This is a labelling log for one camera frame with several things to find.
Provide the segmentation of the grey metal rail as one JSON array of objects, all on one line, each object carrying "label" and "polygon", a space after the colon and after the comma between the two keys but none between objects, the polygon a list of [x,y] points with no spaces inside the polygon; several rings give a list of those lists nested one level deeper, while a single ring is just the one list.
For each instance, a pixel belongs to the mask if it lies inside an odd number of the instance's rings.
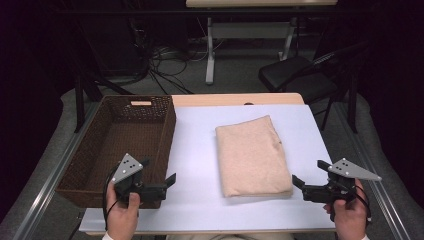
[{"label": "grey metal rail", "polygon": [[12,240],[30,240],[55,195],[55,188],[82,138],[84,128],[75,133],[76,104],[63,101],[58,126],[33,174],[15,202],[19,221]]},{"label": "grey metal rail", "polygon": [[375,203],[378,205],[377,210],[382,214],[394,240],[411,240],[411,235],[406,228],[405,222],[401,219],[400,212],[395,206],[394,199],[387,191],[387,177],[384,177],[383,172],[375,167],[374,161],[367,150],[367,145],[362,141],[359,133],[353,132],[347,120],[347,105],[344,103],[336,103],[334,112],[340,119],[343,129],[355,150],[354,159],[365,170],[380,176],[380,180],[363,179],[363,183],[371,189],[370,195],[375,198]]}]

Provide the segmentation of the black folding chair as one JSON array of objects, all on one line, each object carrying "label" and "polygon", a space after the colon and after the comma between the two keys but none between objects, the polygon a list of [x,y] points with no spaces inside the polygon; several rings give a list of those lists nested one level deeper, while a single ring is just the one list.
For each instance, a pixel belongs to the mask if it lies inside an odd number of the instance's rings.
[{"label": "black folding chair", "polygon": [[354,133],[356,128],[356,94],[359,70],[368,53],[368,42],[360,42],[314,60],[295,56],[261,67],[259,80],[271,93],[297,93],[310,105],[328,99],[321,129],[324,130],[334,102],[346,95],[348,100],[348,124]]}]

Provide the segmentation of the person's right hand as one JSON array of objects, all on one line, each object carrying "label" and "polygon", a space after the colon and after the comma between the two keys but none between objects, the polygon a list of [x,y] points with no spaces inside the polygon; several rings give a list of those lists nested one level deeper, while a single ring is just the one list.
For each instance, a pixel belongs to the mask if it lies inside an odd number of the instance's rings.
[{"label": "person's right hand", "polygon": [[[363,188],[361,182],[356,179],[355,185]],[[358,198],[347,203],[343,199],[336,200],[333,206],[326,204],[323,209],[327,214],[335,211],[334,224],[339,240],[361,240],[366,234],[367,208],[362,203],[365,194],[358,190]]]}]

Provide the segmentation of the beige cloth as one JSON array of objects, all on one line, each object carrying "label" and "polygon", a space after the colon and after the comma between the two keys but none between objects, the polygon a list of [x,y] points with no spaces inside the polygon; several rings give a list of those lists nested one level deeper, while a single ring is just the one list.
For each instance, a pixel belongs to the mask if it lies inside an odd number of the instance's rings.
[{"label": "beige cloth", "polygon": [[282,141],[269,115],[215,131],[225,197],[293,194]]}]

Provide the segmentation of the black metal stand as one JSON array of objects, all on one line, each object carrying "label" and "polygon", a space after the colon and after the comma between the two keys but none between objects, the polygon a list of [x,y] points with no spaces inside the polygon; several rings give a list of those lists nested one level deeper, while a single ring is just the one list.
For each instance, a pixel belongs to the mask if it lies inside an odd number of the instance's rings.
[{"label": "black metal stand", "polygon": [[75,100],[77,123],[75,133],[78,133],[85,123],[84,95],[91,101],[99,102],[103,98],[98,85],[106,86],[114,92],[122,95],[131,95],[131,92],[118,86],[106,78],[94,73],[87,68],[78,67],[75,74]]}]

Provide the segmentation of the brown wicker basket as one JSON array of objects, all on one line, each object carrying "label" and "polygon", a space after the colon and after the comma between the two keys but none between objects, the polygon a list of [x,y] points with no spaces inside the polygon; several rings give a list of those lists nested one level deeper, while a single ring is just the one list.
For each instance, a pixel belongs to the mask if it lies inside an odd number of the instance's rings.
[{"label": "brown wicker basket", "polygon": [[56,192],[79,207],[100,208],[107,175],[126,154],[149,162],[144,183],[164,183],[175,125],[170,96],[104,97]]}]

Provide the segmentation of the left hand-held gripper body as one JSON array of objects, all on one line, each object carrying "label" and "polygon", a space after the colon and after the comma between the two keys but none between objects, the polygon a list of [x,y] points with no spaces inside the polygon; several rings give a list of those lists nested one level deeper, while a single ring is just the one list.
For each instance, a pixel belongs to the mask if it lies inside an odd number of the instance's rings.
[{"label": "left hand-held gripper body", "polygon": [[166,199],[167,186],[162,184],[148,184],[142,180],[145,167],[130,154],[126,153],[112,176],[112,183],[117,200],[129,202],[131,193],[137,193],[144,203],[153,203]]}]

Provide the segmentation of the white table mat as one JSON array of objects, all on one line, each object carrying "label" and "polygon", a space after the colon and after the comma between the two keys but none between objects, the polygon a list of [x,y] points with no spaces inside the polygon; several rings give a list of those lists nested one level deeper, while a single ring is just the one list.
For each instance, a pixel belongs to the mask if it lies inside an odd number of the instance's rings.
[{"label": "white table mat", "polygon": [[334,223],[317,203],[290,197],[231,197],[222,194],[215,128],[265,115],[271,117],[291,173],[324,185],[318,160],[330,160],[306,105],[178,107],[168,174],[176,183],[158,209],[139,211],[139,234],[332,231]]}]

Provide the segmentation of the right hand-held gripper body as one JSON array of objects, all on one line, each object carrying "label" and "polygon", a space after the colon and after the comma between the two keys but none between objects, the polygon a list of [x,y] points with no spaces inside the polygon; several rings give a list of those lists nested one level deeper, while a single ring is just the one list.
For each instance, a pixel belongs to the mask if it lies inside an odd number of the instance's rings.
[{"label": "right hand-held gripper body", "polygon": [[331,164],[328,173],[328,183],[322,186],[306,185],[301,190],[303,199],[314,203],[333,203],[343,199],[350,202],[355,198],[355,180],[381,181],[382,178],[345,158]]}]

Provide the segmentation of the white-framed desk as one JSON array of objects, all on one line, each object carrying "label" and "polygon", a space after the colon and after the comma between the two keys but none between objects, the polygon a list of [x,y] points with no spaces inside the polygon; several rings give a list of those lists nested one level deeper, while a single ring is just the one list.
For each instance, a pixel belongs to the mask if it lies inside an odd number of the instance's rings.
[{"label": "white-framed desk", "polygon": [[[287,8],[301,10],[303,7],[335,6],[338,0],[186,0],[186,6],[194,9],[209,10],[253,10],[254,8]],[[289,47],[295,31],[294,24],[297,17],[288,20],[268,20],[265,22],[237,22],[218,23],[212,17],[207,18],[208,61],[205,83],[214,83],[215,52],[214,39],[284,39],[284,49],[279,53],[279,59],[288,57]]]}]

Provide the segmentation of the person's left hand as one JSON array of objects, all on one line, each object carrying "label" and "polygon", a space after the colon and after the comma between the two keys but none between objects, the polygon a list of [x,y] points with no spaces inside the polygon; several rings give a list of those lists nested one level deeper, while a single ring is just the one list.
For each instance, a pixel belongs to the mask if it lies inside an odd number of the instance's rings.
[{"label": "person's left hand", "polygon": [[107,188],[107,235],[112,240],[132,240],[138,224],[140,197],[131,193],[128,206],[119,206],[117,203],[114,185]]}]

